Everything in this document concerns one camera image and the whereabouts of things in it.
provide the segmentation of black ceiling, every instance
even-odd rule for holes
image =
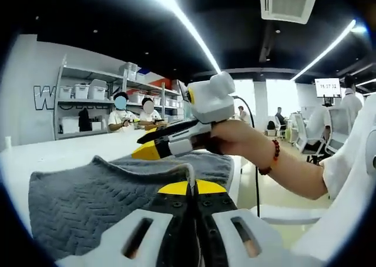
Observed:
[[[286,73],[286,69],[301,70],[352,19],[362,21],[345,0],[316,0],[306,25],[262,20],[260,0],[177,2],[221,69],[254,68],[234,74],[236,78],[289,79],[297,71]],[[206,77],[194,75],[213,70],[179,20],[154,0],[33,0],[23,32],[38,34],[39,41],[77,46],[132,61],[171,79],[202,79]],[[269,61],[261,53],[265,43],[270,48]],[[369,37],[350,33],[297,82],[310,83],[319,75],[341,76],[346,68],[346,72],[354,72],[373,62],[375,54]],[[285,73],[268,68],[284,68]],[[356,76],[360,82],[375,78],[375,68],[371,66]]]

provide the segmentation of air conditioning vent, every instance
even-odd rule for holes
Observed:
[[[306,24],[315,0],[261,0],[261,17]]]

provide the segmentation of gray towel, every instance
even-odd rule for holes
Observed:
[[[179,158],[142,161],[130,156],[54,173],[34,172],[29,184],[32,234],[58,260],[96,248],[101,234],[132,211],[146,208],[157,191],[186,180],[190,163],[197,179],[216,182],[227,190],[233,161],[227,156],[192,152]]]

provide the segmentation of black cable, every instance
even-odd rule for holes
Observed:
[[[233,96],[233,98],[234,98],[234,99],[239,98],[241,101],[243,101],[243,102],[246,104],[246,107],[248,108],[248,111],[249,111],[249,115],[251,116],[252,127],[254,128],[254,121],[253,121],[252,111],[251,111],[251,109],[249,108],[247,102],[246,102],[243,98],[241,98],[241,97],[239,97],[239,96],[237,96],[237,95]],[[256,166],[256,180],[255,180],[255,182],[256,182],[257,217],[260,217],[259,168],[258,168],[257,166]]]

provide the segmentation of monitor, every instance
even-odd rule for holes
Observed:
[[[340,79],[338,78],[315,79],[315,85],[318,98],[341,97]]]

